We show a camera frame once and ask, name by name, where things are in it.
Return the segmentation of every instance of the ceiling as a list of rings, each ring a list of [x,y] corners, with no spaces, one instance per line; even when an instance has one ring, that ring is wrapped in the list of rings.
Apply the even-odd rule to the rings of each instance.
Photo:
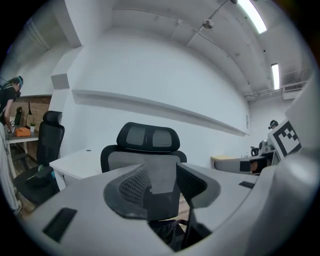
[[[203,55],[235,88],[252,101],[273,89],[271,64],[278,63],[280,85],[305,81],[311,58],[284,14],[270,0],[254,0],[267,31],[258,34],[239,4],[227,2],[213,17],[212,29],[196,34],[204,19],[225,0],[117,0],[113,26],[157,34]],[[8,60],[20,65],[67,40],[45,4],[30,19],[10,49]]]

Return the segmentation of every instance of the desk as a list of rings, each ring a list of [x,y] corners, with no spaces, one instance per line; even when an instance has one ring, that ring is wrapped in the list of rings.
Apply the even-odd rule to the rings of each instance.
[[[100,155],[98,150],[82,149],[49,163],[60,191],[66,187],[64,176],[81,180],[101,174]]]
[[[37,141],[38,139],[39,139],[39,133],[37,131],[31,132],[30,136],[21,136],[21,137],[17,137],[15,133],[14,134],[9,134],[8,132],[5,133],[5,140],[8,141],[8,144],[9,144],[8,145],[8,150],[9,150],[9,157],[8,158],[9,158],[11,175],[12,175],[13,179],[15,177],[17,177],[17,175],[15,172],[14,163],[12,161],[10,144],[23,143],[24,152],[27,154],[28,153],[27,142]]]

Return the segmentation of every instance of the ceiling light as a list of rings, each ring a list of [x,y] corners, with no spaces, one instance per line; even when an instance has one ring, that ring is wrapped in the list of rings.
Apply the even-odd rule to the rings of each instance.
[[[255,8],[255,6],[250,2],[250,0],[238,0],[238,4],[242,7],[242,9],[246,12],[246,14],[252,20],[259,34],[267,30],[267,27],[264,21],[262,20],[259,12]]]
[[[272,64],[271,68],[272,68],[272,74],[273,74],[274,89],[278,90],[280,88],[279,65],[277,63]]]

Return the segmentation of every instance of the floor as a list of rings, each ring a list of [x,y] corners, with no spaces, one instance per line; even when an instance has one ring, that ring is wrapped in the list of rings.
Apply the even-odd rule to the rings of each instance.
[[[21,151],[19,150],[19,148],[17,147],[11,147],[11,153],[12,155],[14,154],[20,154]],[[26,162],[29,166],[29,168],[35,167],[36,163],[33,162],[31,159],[27,158]],[[19,174],[21,174],[22,172],[24,172],[24,167],[21,163],[21,161],[14,161],[13,162],[14,165],[14,170],[16,175],[18,176]],[[27,200],[26,198],[24,198],[19,192],[17,192],[16,197],[18,200],[21,201],[21,211],[19,212],[18,216],[25,219],[26,217],[28,217],[32,211],[35,209],[35,205],[30,202],[29,200]],[[188,220],[189,217],[189,205],[187,203],[187,201],[185,200],[185,198],[182,196],[182,194],[180,195],[180,201],[179,201],[179,212],[178,212],[178,216],[173,218],[175,220]]]

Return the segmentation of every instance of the mesh chair back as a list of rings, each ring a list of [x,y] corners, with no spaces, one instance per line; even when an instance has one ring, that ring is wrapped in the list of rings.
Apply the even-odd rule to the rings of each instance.
[[[177,133],[167,127],[127,123],[121,129],[118,145],[101,153],[102,172],[136,164],[146,166],[151,188],[144,195],[143,208],[149,221],[178,215],[180,190],[176,183],[177,163],[186,163]]]
[[[36,149],[36,160],[39,165],[48,166],[57,160],[60,146],[65,134],[65,128],[59,124],[61,112],[47,111],[39,127],[39,140]]]

